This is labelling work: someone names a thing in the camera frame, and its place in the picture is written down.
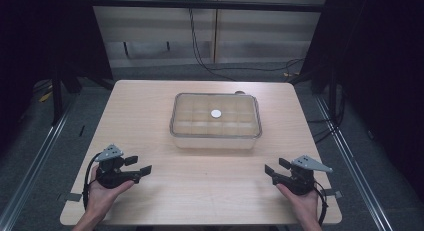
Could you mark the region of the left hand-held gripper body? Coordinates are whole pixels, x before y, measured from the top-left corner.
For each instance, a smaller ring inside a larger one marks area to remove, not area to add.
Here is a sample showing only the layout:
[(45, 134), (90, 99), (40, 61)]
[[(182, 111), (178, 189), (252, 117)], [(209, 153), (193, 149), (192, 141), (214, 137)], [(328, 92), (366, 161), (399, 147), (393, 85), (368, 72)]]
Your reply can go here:
[(96, 180), (103, 187), (112, 189), (126, 181), (134, 182), (134, 175), (137, 171), (123, 172), (121, 170), (123, 166), (126, 166), (123, 155), (122, 150), (114, 144), (110, 144), (95, 158), (95, 161), (98, 163)]

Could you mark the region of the person's left hand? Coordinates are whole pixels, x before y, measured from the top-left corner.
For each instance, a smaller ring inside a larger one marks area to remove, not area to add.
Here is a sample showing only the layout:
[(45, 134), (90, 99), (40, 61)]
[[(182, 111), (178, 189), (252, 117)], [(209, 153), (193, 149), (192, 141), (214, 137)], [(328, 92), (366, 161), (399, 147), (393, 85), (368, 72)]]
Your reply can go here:
[(92, 169), (88, 204), (86, 208), (86, 214), (89, 219), (95, 223), (102, 221), (118, 196), (129, 190), (134, 185), (133, 181), (126, 181), (116, 188), (105, 188), (95, 180), (97, 169), (98, 166), (95, 166)]

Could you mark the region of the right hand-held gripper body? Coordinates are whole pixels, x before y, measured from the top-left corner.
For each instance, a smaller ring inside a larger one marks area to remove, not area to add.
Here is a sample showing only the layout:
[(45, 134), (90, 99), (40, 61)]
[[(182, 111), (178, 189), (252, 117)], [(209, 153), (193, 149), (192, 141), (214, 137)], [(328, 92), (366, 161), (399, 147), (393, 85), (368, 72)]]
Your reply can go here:
[(272, 184), (283, 184), (295, 195), (305, 195), (314, 189), (314, 172), (321, 171), (331, 173), (332, 168), (318, 162), (317, 160), (303, 155), (292, 161), (291, 176), (285, 176), (277, 172), (272, 176)]

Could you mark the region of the metal floor rail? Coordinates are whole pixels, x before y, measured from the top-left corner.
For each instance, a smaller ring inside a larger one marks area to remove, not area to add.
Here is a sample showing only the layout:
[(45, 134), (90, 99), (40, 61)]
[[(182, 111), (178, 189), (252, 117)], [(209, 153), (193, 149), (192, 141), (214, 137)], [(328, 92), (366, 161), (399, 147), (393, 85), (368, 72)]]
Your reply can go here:
[(332, 139), (355, 182), (358, 191), (379, 231), (395, 231), (386, 212), (371, 189), (340, 128), (330, 120), (330, 109), (321, 95), (315, 97), (321, 115), (330, 129)]
[(72, 110), (75, 100), (71, 99), (64, 108), (63, 113), (59, 116), (56, 123), (49, 129), (42, 145), (38, 149), (37, 155), (30, 163), (29, 168), (23, 178), (19, 181), (19, 186), (8, 201), (4, 211), (0, 215), (0, 231), (11, 231), (21, 210), (27, 201), (31, 190), (33, 189), (35, 180), (39, 176), (41, 168), (47, 161), (53, 146), (55, 145), (59, 135), (61, 134), (69, 112)]

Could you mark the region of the clear plastic box with lid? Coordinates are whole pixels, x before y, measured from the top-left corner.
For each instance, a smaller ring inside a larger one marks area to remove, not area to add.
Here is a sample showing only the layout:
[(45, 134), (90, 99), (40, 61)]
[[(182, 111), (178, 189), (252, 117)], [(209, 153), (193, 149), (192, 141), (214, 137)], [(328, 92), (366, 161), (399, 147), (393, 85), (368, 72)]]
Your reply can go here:
[(175, 145), (188, 149), (252, 149), (262, 136), (257, 99), (245, 93), (179, 93), (169, 129)]

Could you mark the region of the black metal stand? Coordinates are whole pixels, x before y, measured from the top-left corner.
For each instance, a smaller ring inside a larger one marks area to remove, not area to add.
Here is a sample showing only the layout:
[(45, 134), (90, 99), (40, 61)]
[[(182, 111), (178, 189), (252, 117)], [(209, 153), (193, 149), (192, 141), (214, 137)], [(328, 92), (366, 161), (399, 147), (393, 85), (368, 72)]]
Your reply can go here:
[(62, 83), (60, 71), (57, 67), (52, 71), (52, 94), (54, 106), (52, 125), (55, 126), (63, 115)]

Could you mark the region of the black horizontal bar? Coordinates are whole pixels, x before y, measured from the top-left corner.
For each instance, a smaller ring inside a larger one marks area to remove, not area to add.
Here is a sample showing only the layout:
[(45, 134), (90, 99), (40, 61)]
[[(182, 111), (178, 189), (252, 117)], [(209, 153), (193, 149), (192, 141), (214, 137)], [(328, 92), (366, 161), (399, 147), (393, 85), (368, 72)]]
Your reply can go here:
[(90, 0), (92, 6), (323, 12), (324, 5), (202, 0)]

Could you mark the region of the person's right hand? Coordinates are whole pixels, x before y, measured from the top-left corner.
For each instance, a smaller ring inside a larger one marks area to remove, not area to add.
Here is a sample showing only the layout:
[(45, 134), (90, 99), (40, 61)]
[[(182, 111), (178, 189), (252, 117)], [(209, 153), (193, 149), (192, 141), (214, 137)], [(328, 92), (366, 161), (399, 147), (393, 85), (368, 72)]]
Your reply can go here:
[(290, 202), (295, 217), (300, 225), (306, 223), (318, 223), (318, 195), (314, 191), (311, 191), (306, 195), (298, 196), (293, 194), (283, 184), (277, 184), (276, 188)]

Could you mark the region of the black curtain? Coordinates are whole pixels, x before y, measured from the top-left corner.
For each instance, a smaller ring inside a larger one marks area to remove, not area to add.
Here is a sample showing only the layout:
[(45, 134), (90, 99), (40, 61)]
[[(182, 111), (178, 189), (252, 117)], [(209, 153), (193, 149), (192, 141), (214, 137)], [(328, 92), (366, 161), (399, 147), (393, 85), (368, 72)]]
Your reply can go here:
[(89, 0), (0, 0), (0, 157), (18, 132), (35, 84), (113, 78)]
[(424, 0), (326, 0), (302, 72), (332, 81), (424, 202)]

